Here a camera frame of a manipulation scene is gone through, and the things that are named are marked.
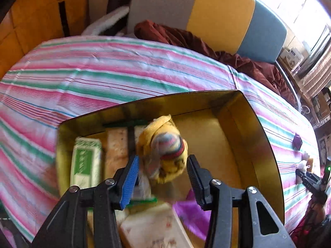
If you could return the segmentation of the small green white box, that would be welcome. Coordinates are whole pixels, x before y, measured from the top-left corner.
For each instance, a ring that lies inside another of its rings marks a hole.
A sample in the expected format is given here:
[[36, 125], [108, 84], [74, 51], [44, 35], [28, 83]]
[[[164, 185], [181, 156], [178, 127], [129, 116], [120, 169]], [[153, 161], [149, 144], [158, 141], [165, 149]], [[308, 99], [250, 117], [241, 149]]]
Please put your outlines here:
[[102, 143], [99, 139], [77, 137], [73, 147], [70, 185], [80, 189], [97, 186], [102, 179]]

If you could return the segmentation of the white medicine box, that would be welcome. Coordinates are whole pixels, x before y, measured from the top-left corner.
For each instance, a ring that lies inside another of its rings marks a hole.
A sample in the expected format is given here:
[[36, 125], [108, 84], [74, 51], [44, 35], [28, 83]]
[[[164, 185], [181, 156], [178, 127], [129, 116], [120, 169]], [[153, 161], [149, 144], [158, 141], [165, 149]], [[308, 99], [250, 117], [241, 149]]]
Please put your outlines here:
[[193, 247], [168, 203], [130, 214], [121, 223], [119, 232], [128, 247]]

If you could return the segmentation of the purple snack packet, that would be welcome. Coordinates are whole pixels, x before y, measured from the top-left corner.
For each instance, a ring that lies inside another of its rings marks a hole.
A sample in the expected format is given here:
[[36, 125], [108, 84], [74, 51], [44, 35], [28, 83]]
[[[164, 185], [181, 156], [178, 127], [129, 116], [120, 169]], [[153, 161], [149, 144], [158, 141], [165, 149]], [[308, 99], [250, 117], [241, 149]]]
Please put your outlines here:
[[206, 240], [209, 230], [211, 211], [203, 211], [196, 203], [192, 189], [184, 201], [177, 201], [173, 204], [173, 210], [177, 213], [186, 228], [196, 237]]
[[303, 143], [303, 141], [302, 141], [300, 135], [296, 133], [295, 136], [293, 137], [293, 141], [292, 141], [293, 149], [299, 151], [301, 149], [302, 143]]

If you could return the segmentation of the yellow sponge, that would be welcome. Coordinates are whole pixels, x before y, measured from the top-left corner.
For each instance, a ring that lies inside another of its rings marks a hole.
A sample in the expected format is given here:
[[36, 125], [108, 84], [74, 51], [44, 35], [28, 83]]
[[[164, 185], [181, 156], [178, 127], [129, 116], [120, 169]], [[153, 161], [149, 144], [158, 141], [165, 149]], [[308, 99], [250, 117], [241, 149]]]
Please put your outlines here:
[[313, 158], [310, 157], [309, 159], [307, 159], [306, 169], [307, 169], [308, 172], [312, 172], [313, 164], [314, 164], [314, 159]]

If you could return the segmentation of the striped bed sheet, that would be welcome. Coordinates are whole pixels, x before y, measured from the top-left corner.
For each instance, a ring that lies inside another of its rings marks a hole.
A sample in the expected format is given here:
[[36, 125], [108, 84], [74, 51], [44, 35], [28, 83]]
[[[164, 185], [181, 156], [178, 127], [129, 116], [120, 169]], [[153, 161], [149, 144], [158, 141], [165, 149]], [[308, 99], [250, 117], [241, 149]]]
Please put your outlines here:
[[[240, 90], [264, 128], [280, 169], [285, 227], [305, 215], [310, 193], [297, 184], [307, 152], [319, 159], [310, 122], [249, 76], [197, 52], [112, 36], [74, 36], [40, 44], [1, 79], [1, 203], [32, 241], [58, 202], [57, 128], [67, 119], [177, 92]], [[299, 134], [303, 143], [295, 150]]]

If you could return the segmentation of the maroon blanket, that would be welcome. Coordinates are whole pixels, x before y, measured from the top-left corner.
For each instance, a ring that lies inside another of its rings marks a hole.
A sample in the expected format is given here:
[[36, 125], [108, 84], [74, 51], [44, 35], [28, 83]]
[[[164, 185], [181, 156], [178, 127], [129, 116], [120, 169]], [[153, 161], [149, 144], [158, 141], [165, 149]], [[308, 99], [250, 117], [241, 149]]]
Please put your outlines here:
[[273, 64], [253, 61], [250, 58], [242, 57], [238, 54], [232, 55], [226, 51], [214, 51], [204, 41], [189, 31], [156, 24], [150, 20], [144, 20], [136, 24], [134, 35], [138, 39], [193, 50], [225, 65], [229, 65], [237, 72], [246, 74], [277, 95], [280, 95], [293, 107], [297, 106], [295, 97], [287, 86], [285, 79]]

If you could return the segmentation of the white appliance box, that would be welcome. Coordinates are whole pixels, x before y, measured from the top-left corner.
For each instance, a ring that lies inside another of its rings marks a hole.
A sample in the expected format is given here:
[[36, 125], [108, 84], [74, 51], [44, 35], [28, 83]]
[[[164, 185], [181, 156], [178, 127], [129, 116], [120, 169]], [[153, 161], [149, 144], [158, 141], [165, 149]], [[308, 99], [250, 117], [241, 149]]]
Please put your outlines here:
[[283, 49], [280, 53], [280, 58], [291, 70], [295, 69], [304, 59], [301, 52], [296, 48]]

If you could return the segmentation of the wooden side desk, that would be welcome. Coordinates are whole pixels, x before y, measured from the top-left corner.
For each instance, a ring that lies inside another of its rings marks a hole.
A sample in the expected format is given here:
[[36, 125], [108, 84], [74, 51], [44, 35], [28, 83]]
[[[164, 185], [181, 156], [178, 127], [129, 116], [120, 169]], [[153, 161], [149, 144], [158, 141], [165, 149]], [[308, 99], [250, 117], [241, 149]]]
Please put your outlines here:
[[291, 69], [281, 58], [277, 58], [275, 65], [295, 97], [297, 110], [301, 114], [311, 117], [310, 122], [315, 128], [329, 121], [330, 107], [324, 95], [318, 94], [315, 97], [310, 97], [300, 83], [300, 80], [291, 74]]

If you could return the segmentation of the gold interior storage box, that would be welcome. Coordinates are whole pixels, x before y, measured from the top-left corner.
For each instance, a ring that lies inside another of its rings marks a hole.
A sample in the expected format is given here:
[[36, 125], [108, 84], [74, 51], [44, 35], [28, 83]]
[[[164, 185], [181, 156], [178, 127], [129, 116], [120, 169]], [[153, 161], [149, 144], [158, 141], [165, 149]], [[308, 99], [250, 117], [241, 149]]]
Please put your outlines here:
[[[276, 158], [255, 112], [239, 91], [177, 93], [133, 101], [67, 120], [58, 128], [56, 167], [61, 197], [71, 187], [71, 161], [77, 137], [100, 139], [107, 143], [106, 129], [117, 123], [151, 123], [171, 115], [188, 144], [188, 157], [194, 155], [200, 167], [229, 187], [245, 190], [256, 187], [284, 222], [282, 182]], [[165, 184], [152, 184], [157, 202], [133, 207], [130, 214], [163, 203], [184, 201], [192, 189], [186, 168]], [[93, 209], [87, 211], [87, 247], [94, 246]], [[239, 236], [239, 211], [232, 209], [232, 240]]]

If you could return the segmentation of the yellow sock ball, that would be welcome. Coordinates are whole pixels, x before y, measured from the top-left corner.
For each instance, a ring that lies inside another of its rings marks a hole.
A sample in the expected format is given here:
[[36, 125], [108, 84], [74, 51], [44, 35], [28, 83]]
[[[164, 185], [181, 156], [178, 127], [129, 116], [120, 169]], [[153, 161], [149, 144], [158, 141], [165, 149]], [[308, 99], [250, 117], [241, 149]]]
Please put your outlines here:
[[165, 184], [186, 168], [188, 144], [171, 115], [154, 119], [140, 133], [136, 151], [152, 184]]

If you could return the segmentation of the wooden wardrobe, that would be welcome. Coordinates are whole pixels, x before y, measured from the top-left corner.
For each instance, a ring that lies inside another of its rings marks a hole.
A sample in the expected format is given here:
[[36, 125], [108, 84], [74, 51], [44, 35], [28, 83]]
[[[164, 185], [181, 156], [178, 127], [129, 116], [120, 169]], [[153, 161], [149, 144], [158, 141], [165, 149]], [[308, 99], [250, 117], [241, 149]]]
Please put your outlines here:
[[80, 35], [88, 0], [15, 0], [1, 22], [1, 75], [44, 41]]

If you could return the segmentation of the red jacket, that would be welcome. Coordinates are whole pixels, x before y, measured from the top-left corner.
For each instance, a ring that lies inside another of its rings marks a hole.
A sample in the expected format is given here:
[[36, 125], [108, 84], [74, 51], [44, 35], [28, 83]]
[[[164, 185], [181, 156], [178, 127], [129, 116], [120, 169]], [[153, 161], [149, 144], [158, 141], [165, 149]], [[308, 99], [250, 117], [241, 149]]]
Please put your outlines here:
[[296, 247], [331, 248], [330, 214], [311, 199], [303, 219], [290, 236]]

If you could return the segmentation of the white plastic wrap ball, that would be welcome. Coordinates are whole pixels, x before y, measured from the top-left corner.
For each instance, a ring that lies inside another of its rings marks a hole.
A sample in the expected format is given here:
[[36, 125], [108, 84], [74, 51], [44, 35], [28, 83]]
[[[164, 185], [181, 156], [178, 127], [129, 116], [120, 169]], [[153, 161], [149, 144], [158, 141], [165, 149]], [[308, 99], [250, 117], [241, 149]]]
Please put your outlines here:
[[304, 152], [304, 153], [302, 154], [302, 160], [307, 161], [309, 158], [310, 158], [310, 156], [309, 156], [309, 154], [308, 154], [307, 152]]

